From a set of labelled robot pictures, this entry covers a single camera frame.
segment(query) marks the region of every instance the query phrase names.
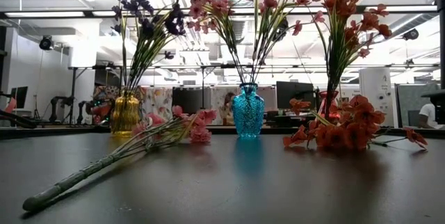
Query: yellow glass vase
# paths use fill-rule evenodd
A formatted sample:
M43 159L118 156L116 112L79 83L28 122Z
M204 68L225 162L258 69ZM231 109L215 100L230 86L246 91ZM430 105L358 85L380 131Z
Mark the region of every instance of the yellow glass vase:
M139 101L133 93L124 93L116 99L111 133L116 137L130 137L131 131L139 123Z

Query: person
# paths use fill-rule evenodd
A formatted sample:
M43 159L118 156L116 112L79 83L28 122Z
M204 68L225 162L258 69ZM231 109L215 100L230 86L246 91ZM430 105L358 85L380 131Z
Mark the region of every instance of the person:
M235 125L232 112L232 102L235 97L233 92L228 92L224 97L224 104L220 107L220 115L223 125Z
M431 103L422 106L419 112L419 127L424 129L441 129L445 130L444 125L437 124L435 99L430 98Z

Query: vase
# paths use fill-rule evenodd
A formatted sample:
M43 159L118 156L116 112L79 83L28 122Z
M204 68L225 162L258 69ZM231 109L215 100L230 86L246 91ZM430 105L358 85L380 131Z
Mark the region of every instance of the vase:
M328 93L328 91L323 91L323 92L319 93L320 98L321 98L321 104L320 104L320 109L318 110L318 114L323 118L326 118L325 112L326 112L326 106L327 106L327 93ZM331 93L332 93L332 100L331 100L331 103L329 106L331 106L331 105L336 106L337 102L335 101L335 98L337 97L339 92L334 90ZM339 118L340 118L339 113L330 113L329 112L329 119L339 119Z
M116 137L131 137L131 131L138 123L139 101L133 93L124 93L115 101L111 133Z
M232 103L236 132L241 138L256 138L263 125L264 100L257 95L257 84L242 83L240 88Z

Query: desk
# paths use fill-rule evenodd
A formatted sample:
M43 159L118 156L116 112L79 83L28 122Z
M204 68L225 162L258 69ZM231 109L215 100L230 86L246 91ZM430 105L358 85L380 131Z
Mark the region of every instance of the desk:
M279 135L214 135L122 161L33 216L22 215L27 197L115 143L109 134L0 141L0 223L445 223L445 141L428 141L425 153L398 142L326 154L285 150Z

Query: fallen flower bunch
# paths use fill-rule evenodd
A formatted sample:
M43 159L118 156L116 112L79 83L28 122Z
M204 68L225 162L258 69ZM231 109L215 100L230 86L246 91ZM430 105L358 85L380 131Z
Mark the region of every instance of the fallen flower bunch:
M196 114L186 115L182 113L180 106L174 106L172 111L174 117L168 121L153 113L148 114L134 129L134 136L126 143L104 158L62 179L46 191L26 199L23 209L35 211L45 207L66 190L123 158L141 152L151 152L155 148L170 147L185 138L189 138L191 143L210 141L211 133L206 129L206 125L215 120L214 110L201 110Z
M302 102L296 99L290 101L292 111L296 114L301 108L308 107L309 102ZM364 96L357 95L348 103L344 102L341 106L330 107L330 112L339 113L338 122L330 122L319 114L312 112L316 116L316 120L309 122L307 129L303 125L291 137L284 137L283 144L285 147L299 145L315 139L317 147L327 149L349 149L349 150L365 150L369 144L387 146L388 143L408 139L416 143L423 149L427 145L425 139L413 129L405 129L407 137L385 142L372 141L375 133L380 129L380 125L385 121L384 113L374 110Z

